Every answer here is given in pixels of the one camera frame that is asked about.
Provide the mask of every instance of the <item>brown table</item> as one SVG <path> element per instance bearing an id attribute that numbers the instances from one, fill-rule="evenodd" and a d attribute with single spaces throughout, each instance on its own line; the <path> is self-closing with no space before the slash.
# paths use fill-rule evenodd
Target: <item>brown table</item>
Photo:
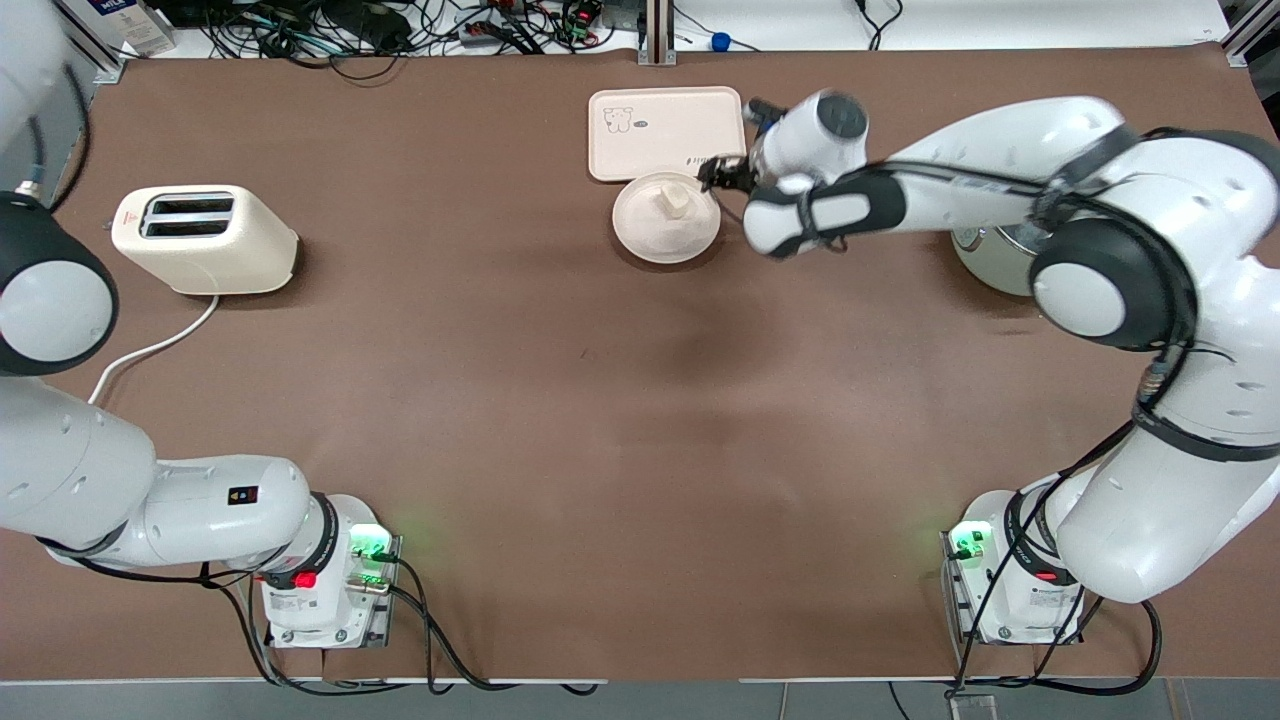
<path id="1" fill-rule="evenodd" d="M 120 324 L 51 382 L 84 396 L 204 306 L 111 250 L 102 224 L 124 193 L 253 190 L 305 238 L 298 278 L 227 301 L 122 373 L 106 406 L 164 457 L 283 455 L 316 489 L 369 501 L 465 657 L 500 678 L 947 675 L 938 530 L 1124 420 L 1146 360 L 986 290 L 941 234 L 774 264 L 726 224 L 696 268 L 634 266 L 611 240 L 618 186 L 586 173 L 593 92 L 730 85 L 794 102 L 837 87 L 870 113 L 873 156 L 1069 94 L 1139 128 L 1270 133 L 1212 46 L 428 59 L 387 79 L 148 61 L 101 88 L 60 220 L 115 273 Z M 1157 600 L 1161 673 L 1280 676 L 1277 546 L 1271 514 Z M 214 593 L 92 577 L 12 533 L 0 568 L 23 585 L 0 612 L 5 679 L 252 674 Z M 1144 626 L 1114 606 L 1052 670 L 1134 673 Z M 421 676 L 419 633 L 401 614 L 392 648 L 328 653 L 324 673 Z M 1036 656 L 984 648 L 973 670 Z M 316 674 L 321 659 L 292 662 Z"/>

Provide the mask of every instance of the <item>round lid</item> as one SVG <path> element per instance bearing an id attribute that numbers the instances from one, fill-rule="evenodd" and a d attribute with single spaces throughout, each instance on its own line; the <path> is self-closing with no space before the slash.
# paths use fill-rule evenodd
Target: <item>round lid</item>
<path id="1" fill-rule="evenodd" d="M 696 179 L 680 173 L 639 177 L 613 202 L 613 231 L 636 258 L 673 264 L 692 260 L 719 232 L 719 206 Z"/>

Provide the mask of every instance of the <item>round white joint cap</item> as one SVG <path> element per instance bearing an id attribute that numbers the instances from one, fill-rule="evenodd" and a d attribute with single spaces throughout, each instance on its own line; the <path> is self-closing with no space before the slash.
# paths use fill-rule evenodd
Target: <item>round white joint cap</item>
<path id="1" fill-rule="evenodd" d="M 111 324 L 111 291 L 97 273 L 67 260 L 22 270 L 0 291 L 0 337 L 37 363 L 87 352 Z"/>
<path id="2" fill-rule="evenodd" d="M 1039 309 L 1069 333 L 1102 337 L 1124 324 L 1120 288 L 1093 268 L 1074 263 L 1050 265 L 1036 275 L 1032 292 Z"/>

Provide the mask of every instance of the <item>white cable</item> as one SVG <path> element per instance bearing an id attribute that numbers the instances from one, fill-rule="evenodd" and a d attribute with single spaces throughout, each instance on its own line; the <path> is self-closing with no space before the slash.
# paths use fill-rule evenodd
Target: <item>white cable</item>
<path id="1" fill-rule="evenodd" d="M 182 340 L 182 338 L 189 336 L 191 333 L 196 332 L 196 329 L 200 328 L 200 325 L 204 325 L 205 320 L 207 320 L 209 316 L 214 314 L 214 310 L 218 309 L 218 299 L 219 299 L 219 296 L 215 295 L 214 299 L 209 301 L 209 309 L 205 310 L 205 313 L 201 316 L 196 318 L 195 323 L 187 325 L 187 329 L 184 329 L 180 333 L 170 337 L 169 340 L 163 340 L 163 341 L 160 341 L 160 342 L 157 342 L 155 345 L 148 345 L 147 347 L 143 347 L 142 350 L 134 350 L 133 352 L 129 352 L 128 355 L 124 355 L 120 359 L 113 361 L 110 365 L 108 365 L 102 370 L 102 377 L 100 377 L 97 379 L 97 386 L 93 387 L 93 392 L 90 393 L 90 396 L 88 396 L 88 404 L 90 405 L 96 405 L 97 404 L 99 396 L 102 395 L 102 389 L 106 387 L 106 380 L 110 379 L 111 373 L 114 373 L 115 370 L 118 370 L 120 368 L 120 365 L 124 365 L 125 363 L 132 363 L 133 360 L 137 360 L 138 357 L 143 357 L 146 355 L 151 355 L 152 352 L 159 352 L 159 351 L 164 350 L 165 347 L 169 347 L 170 345 L 173 345 L 173 343 L 178 342 L 179 340 Z"/>

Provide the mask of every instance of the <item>metal frame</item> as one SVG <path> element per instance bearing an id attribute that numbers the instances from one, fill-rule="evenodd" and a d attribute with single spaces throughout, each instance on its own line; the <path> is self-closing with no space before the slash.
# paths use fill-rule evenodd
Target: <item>metal frame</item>
<path id="1" fill-rule="evenodd" d="M 93 85 L 115 85 L 124 73 L 124 60 L 68 6 L 69 0 L 54 0 L 68 42 L 97 68 Z"/>
<path id="2" fill-rule="evenodd" d="M 1231 28 L 1222 38 L 1226 61 L 1233 68 L 1247 67 L 1244 54 L 1258 44 L 1280 19 L 1280 0 L 1258 0 L 1256 5 L 1231 20 Z"/>
<path id="3" fill-rule="evenodd" d="M 676 22 L 671 0 L 645 0 L 644 42 L 637 60 L 641 65 L 676 64 Z"/>

